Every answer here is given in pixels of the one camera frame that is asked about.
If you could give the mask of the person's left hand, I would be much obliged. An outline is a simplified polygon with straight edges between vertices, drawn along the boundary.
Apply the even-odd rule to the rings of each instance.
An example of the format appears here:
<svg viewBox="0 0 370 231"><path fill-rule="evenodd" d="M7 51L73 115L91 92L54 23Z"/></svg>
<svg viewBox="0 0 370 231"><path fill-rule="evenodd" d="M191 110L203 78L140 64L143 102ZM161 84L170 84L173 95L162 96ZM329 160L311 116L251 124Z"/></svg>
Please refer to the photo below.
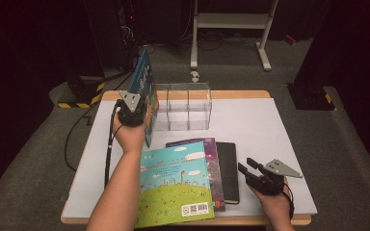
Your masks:
<svg viewBox="0 0 370 231"><path fill-rule="evenodd" d="M117 139L124 153L141 153L145 142L145 127L124 126L119 121L119 115L114 115L113 136Z"/></svg>

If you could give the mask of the dark blue picture book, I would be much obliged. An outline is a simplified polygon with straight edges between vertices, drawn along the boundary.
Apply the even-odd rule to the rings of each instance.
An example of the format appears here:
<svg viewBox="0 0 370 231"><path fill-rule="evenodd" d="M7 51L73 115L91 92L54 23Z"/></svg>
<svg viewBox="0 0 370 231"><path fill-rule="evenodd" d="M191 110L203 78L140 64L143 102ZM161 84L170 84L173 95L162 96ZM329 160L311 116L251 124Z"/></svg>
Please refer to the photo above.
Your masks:
<svg viewBox="0 0 370 231"><path fill-rule="evenodd" d="M145 100L145 144L147 147L150 147L154 125L158 115L159 101L146 48L143 49L137 61L128 91L139 94Z"/></svg>

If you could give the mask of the purple book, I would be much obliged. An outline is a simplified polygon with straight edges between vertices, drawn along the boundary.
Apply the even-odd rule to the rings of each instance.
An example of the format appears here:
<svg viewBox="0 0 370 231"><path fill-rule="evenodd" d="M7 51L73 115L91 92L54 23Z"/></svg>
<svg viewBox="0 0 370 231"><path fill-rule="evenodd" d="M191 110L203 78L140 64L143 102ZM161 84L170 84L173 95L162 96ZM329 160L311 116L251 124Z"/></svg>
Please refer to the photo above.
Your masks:
<svg viewBox="0 0 370 231"><path fill-rule="evenodd" d="M167 142L166 147L178 146L182 144L194 143L202 141L204 144L205 159L209 172L209 183L212 192L212 200L214 202L214 210L216 212L225 211L225 194L222 184L222 175L220 170L219 155L217 145L214 138L196 138L182 141Z"/></svg>

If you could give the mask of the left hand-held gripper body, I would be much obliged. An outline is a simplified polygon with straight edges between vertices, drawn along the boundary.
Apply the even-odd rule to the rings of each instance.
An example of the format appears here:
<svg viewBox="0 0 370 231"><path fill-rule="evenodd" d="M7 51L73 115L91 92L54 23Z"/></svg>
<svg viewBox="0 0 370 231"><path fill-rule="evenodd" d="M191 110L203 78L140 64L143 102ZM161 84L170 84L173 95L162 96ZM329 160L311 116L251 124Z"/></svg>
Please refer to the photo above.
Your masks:
<svg viewBox="0 0 370 231"><path fill-rule="evenodd" d="M145 99L138 93L125 90L119 92L117 100L119 122L128 127L137 127L145 120Z"/></svg>

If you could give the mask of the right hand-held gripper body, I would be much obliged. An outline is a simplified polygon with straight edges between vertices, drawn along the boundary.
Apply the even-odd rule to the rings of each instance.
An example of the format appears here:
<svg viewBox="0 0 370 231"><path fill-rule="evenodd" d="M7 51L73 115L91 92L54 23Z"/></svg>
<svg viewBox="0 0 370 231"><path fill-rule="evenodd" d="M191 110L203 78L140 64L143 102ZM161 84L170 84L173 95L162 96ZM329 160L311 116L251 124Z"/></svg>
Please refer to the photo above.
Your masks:
<svg viewBox="0 0 370 231"><path fill-rule="evenodd" d="M277 195L283 191L284 177L302 178L303 175L278 159L274 159L260 171L260 177L252 174L251 187L265 195Z"/></svg>

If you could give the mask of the black yellow striped stand base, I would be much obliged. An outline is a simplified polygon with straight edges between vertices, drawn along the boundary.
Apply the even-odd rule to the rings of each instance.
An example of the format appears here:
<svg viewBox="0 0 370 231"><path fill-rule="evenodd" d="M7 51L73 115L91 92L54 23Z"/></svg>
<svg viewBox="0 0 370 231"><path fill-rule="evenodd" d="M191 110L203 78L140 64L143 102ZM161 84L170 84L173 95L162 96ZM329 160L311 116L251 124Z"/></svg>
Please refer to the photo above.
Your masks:
<svg viewBox="0 0 370 231"><path fill-rule="evenodd" d="M66 82L57 104L60 108L90 108L99 98L105 83L100 78L77 76Z"/></svg>

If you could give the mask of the white metal stand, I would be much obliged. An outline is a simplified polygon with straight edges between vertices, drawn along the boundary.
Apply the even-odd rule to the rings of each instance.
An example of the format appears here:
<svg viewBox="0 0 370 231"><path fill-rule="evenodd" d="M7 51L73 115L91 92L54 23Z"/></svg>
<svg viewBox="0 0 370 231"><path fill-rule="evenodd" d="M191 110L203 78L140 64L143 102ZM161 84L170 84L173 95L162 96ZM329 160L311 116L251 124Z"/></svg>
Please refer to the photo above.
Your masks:
<svg viewBox="0 0 370 231"><path fill-rule="evenodd" d="M198 68L198 29L248 29L263 31L261 41L255 45L263 69L271 71L272 67L265 51L265 45L277 6L278 0L272 0L272 5L267 13L200 13L198 0L195 0L190 68Z"/></svg>

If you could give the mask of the person's right hand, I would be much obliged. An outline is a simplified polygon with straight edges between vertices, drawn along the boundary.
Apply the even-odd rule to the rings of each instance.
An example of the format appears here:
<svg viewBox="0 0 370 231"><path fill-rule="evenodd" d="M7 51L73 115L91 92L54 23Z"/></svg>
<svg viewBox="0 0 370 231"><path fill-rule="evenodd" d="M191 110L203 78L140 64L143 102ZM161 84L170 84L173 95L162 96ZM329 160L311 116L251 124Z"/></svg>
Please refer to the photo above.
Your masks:
<svg viewBox="0 0 370 231"><path fill-rule="evenodd" d="M251 191L259 199L262 210L272 226L291 224L290 192L287 180L284 180L283 192L277 195L264 195L254 188L251 188Z"/></svg>

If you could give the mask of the black notebook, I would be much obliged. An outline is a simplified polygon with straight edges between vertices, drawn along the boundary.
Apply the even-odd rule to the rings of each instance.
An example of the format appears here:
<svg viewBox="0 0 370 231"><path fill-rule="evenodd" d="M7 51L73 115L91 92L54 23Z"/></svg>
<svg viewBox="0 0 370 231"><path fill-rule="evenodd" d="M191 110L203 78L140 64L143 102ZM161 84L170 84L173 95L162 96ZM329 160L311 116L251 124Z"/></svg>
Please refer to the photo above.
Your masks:
<svg viewBox="0 0 370 231"><path fill-rule="evenodd" d="M226 204L238 204L240 202L238 184L238 162L236 145L233 142L217 141L220 171Z"/></svg>

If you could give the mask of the clear acrylic book rack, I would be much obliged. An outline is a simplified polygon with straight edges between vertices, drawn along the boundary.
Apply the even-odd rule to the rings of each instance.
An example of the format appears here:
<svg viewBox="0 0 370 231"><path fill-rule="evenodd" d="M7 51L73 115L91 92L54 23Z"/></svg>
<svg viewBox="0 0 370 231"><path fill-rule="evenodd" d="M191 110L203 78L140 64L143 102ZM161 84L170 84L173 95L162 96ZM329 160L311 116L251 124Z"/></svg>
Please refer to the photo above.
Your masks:
<svg viewBox="0 0 370 231"><path fill-rule="evenodd" d="M156 131L208 130L212 110L208 83L173 83L156 86L159 110Z"/></svg>

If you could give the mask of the light blue green picture book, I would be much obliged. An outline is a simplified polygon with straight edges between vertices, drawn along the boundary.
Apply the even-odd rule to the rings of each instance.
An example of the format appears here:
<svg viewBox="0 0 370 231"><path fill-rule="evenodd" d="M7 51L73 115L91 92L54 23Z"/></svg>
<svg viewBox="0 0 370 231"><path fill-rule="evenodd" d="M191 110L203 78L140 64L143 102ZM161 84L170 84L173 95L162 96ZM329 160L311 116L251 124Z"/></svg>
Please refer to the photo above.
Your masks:
<svg viewBox="0 0 370 231"><path fill-rule="evenodd" d="M143 152L136 226L146 228L213 218L208 175L201 141Z"/></svg>

